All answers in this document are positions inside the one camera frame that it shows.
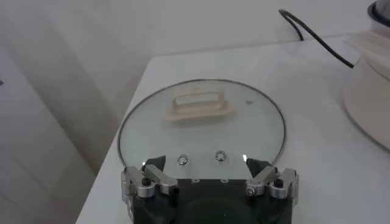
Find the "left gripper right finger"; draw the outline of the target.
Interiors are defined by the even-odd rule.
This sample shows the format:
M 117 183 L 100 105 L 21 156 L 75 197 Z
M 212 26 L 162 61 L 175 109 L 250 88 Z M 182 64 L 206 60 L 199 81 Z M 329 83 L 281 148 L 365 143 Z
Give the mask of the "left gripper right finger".
M 252 175 L 252 178 L 246 180 L 247 196 L 257 197 L 268 192 L 276 199 L 298 199 L 299 175 L 296 170 L 284 169 L 279 172 L 269 162 L 253 158 L 246 159 L 246 166 Z

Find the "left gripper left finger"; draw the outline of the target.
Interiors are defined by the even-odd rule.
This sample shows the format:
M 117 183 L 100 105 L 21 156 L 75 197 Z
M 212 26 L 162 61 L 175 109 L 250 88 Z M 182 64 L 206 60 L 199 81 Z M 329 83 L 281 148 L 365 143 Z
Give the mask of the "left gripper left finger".
M 133 196 L 151 198 L 157 191 L 163 195 L 175 195 L 178 192 L 178 180 L 163 172 L 165 163 L 166 157 L 159 156 L 147 159 L 141 169 L 125 167 L 121 172 L 122 200 L 130 201 Z

